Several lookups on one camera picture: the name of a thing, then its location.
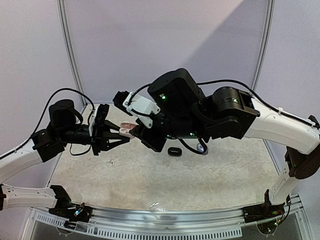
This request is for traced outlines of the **pink round charging case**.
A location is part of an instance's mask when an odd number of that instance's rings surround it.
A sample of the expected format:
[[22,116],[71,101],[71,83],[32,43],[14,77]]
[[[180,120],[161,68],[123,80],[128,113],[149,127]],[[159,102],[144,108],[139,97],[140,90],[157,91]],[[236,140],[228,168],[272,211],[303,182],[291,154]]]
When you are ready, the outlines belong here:
[[119,134],[121,136],[133,139],[134,136],[130,133],[130,130],[134,129],[137,125],[131,122],[122,122],[120,124]]

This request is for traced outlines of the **black earbud charging case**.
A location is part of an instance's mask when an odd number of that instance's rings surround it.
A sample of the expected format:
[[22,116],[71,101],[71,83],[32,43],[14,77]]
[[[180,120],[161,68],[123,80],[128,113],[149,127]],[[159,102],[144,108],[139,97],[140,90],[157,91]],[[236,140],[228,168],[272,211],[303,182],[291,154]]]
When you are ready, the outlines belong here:
[[171,157],[181,157],[182,156],[182,149],[179,147],[169,147],[167,149],[167,153]]

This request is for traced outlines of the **blue-grey oval charging case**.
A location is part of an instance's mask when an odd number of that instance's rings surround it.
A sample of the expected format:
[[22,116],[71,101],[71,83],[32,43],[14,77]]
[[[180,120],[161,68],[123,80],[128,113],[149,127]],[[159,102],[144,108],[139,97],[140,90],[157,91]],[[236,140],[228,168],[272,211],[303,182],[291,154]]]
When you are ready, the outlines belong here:
[[208,147],[204,148],[200,143],[196,145],[196,150],[200,152],[202,155],[207,155],[209,153]]

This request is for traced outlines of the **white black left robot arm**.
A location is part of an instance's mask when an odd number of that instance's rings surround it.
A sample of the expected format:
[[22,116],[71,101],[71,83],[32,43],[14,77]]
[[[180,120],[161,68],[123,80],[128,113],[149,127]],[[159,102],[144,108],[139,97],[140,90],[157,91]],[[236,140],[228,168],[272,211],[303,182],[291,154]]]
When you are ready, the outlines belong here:
[[49,107],[50,122],[30,139],[0,157],[0,208],[44,207],[56,209],[63,217],[74,213],[74,205],[60,185],[45,188],[14,187],[4,182],[21,171],[45,163],[62,153],[68,144],[88,145],[95,156],[130,141],[120,134],[120,127],[106,119],[108,104],[94,111],[90,124],[71,99],[57,101]]

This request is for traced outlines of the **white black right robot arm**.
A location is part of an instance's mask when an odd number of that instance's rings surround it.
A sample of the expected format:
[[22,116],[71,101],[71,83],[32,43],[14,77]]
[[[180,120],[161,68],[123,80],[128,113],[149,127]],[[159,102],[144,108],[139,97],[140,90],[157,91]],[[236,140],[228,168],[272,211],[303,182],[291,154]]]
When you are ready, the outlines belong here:
[[262,218],[278,210],[301,179],[318,169],[320,125],[263,101],[252,90],[223,86],[205,96],[201,85],[184,69],[169,71],[146,84],[150,98],[133,92],[127,109],[137,116],[132,134],[148,148],[160,152],[168,139],[198,139],[201,145],[223,138],[255,138],[285,145],[286,172],[266,192],[259,206]]

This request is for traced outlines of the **perforated white front panel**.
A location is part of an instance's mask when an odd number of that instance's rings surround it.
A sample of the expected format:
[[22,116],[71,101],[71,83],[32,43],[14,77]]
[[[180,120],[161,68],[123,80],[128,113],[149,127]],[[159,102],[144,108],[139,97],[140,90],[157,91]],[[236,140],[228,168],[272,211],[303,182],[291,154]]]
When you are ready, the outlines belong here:
[[235,240],[243,237],[241,227],[190,228],[177,226],[145,228],[120,223],[71,223],[58,217],[38,213],[31,240]]

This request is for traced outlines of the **aluminium front rail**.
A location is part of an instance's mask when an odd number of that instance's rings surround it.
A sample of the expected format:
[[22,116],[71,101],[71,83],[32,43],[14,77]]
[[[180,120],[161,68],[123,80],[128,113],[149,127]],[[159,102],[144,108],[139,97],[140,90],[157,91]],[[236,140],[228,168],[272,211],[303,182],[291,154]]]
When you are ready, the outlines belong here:
[[312,238],[310,226],[300,197],[294,194],[290,197],[291,204],[285,206],[284,216],[287,217],[278,223],[280,216],[245,223],[242,208],[245,206],[230,207],[212,210],[194,211],[167,211],[163,208],[155,210],[129,210],[107,207],[92,207],[92,216],[89,222],[72,222],[67,218],[50,214],[45,208],[35,208],[31,211],[23,239],[30,240],[31,231],[35,224],[32,219],[36,214],[45,214],[58,217],[68,223],[107,223],[125,226],[138,226],[141,228],[160,228],[177,226],[179,229],[191,228],[231,228],[241,227],[242,239],[262,240],[309,240]]

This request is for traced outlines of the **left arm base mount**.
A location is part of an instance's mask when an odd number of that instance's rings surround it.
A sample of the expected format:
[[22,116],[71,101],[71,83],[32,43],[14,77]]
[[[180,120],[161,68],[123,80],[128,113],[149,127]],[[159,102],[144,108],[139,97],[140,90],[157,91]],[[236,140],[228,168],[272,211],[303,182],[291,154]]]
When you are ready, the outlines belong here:
[[71,204],[63,208],[50,208],[48,212],[52,215],[68,219],[70,222],[88,223],[92,217],[93,208],[82,204]]

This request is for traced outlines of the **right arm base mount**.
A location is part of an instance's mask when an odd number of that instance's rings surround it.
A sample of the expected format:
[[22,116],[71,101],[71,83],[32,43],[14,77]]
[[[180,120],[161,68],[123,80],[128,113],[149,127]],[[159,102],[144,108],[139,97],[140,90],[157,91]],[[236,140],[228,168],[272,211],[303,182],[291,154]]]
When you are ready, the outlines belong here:
[[269,195],[267,194],[264,196],[263,203],[249,205],[242,208],[244,222],[247,224],[280,216],[280,219],[277,221],[278,223],[280,223],[287,217],[290,211],[288,210],[285,216],[284,206],[285,203],[272,205]]

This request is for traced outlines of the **aluminium left corner post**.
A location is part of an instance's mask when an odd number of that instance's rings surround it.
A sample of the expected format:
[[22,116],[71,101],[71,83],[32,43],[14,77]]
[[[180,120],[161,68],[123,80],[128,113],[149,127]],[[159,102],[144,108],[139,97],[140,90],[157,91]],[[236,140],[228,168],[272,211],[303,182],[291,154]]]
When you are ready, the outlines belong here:
[[84,88],[81,82],[81,78],[80,78],[80,74],[78,71],[78,66],[77,66],[76,58],[74,54],[74,49],[72,45],[71,34],[69,31],[65,1],[57,0],[56,2],[57,2],[57,9],[58,9],[59,19],[61,24],[62,36],[64,39],[66,54],[68,57],[73,81],[74,81],[76,90],[78,90],[81,93],[84,93]]

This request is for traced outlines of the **aluminium corner post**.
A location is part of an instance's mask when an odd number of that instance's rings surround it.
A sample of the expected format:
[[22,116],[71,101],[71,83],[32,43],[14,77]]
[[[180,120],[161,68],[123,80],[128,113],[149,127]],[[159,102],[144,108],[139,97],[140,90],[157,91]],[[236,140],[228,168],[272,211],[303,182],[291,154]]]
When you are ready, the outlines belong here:
[[253,80],[251,87],[253,90],[257,89],[260,74],[263,68],[263,63],[268,47],[268,41],[269,36],[271,32],[272,27],[272,21],[273,21],[273,14],[274,14],[274,7],[275,7],[275,1],[274,0],[268,0],[267,1],[267,8],[265,13],[265,19],[264,19],[264,25],[262,29],[262,35],[261,35],[261,42],[259,47],[259,53],[258,53],[258,59],[254,70]]
[[78,90],[81,93],[84,93],[84,88],[81,82],[81,78],[80,78],[80,74],[78,71],[78,66],[77,66],[76,58],[74,54],[74,49],[72,45],[71,34],[69,31],[65,1],[57,0],[56,2],[57,2],[57,9],[58,9],[59,19],[61,24],[62,36],[64,39],[66,54],[68,57],[73,81],[74,81],[76,90]]

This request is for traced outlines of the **aluminium right corner post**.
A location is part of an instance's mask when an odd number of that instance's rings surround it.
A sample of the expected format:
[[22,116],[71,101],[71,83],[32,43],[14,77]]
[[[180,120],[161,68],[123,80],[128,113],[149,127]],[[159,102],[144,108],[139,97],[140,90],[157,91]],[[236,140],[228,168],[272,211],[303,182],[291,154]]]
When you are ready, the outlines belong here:
[[259,53],[258,53],[258,59],[254,70],[253,80],[251,87],[253,90],[257,89],[260,74],[263,68],[263,63],[268,47],[268,41],[269,36],[271,32],[272,27],[272,21],[273,21],[273,14],[274,14],[274,7],[275,7],[275,1],[274,0],[268,0],[267,1],[267,8],[265,13],[265,19],[264,19],[264,25],[262,29],[262,35],[261,35],[261,42],[259,47]]

